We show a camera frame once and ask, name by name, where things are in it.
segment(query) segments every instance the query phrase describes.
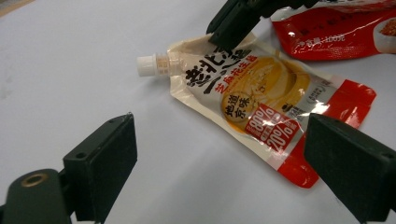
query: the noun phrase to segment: tabletop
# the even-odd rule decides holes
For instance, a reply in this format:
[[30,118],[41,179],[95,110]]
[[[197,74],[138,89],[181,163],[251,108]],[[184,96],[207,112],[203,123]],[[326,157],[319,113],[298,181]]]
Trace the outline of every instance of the tabletop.
[[[0,18],[0,204],[13,180],[63,169],[106,120],[134,114],[138,161],[106,223],[359,223],[326,184],[292,185],[211,120],[139,77],[136,57],[201,36],[225,0],[38,0]],[[271,22],[253,30],[281,49]],[[360,130],[396,149],[396,55],[306,62],[373,88]],[[395,223],[394,212],[386,223]]]

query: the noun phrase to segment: sauce packet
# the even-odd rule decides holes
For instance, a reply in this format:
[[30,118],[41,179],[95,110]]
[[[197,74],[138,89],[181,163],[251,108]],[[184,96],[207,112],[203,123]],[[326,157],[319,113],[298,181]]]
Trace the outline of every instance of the sauce packet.
[[318,175],[304,159],[309,113],[357,128],[375,91],[304,63],[249,35],[233,50],[210,35],[172,45],[167,54],[137,59],[139,75],[171,79],[171,94],[212,119],[295,185],[311,188]]
[[299,60],[396,53],[396,0],[319,2],[271,17],[280,44]]

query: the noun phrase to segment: white cap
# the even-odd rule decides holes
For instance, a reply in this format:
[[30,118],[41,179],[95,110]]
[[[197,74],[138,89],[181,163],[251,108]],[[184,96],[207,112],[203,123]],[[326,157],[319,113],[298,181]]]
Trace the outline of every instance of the white cap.
[[137,73],[140,77],[153,77],[157,75],[157,57],[152,56],[137,58]]

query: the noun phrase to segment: black mechanical part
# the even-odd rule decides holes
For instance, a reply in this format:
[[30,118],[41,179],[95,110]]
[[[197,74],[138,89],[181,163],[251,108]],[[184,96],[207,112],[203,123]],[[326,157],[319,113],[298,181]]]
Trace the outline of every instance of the black mechanical part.
[[64,157],[64,169],[24,175],[0,206],[0,224],[105,223],[137,160],[134,116],[105,122]]
[[228,0],[209,23],[206,33],[213,33],[209,42],[223,49],[234,49],[259,23],[260,17],[268,18],[282,7],[312,7],[317,2],[318,0]]
[[396,152],[338,119],[311,114],[306,160],[360,222],[396,211]]

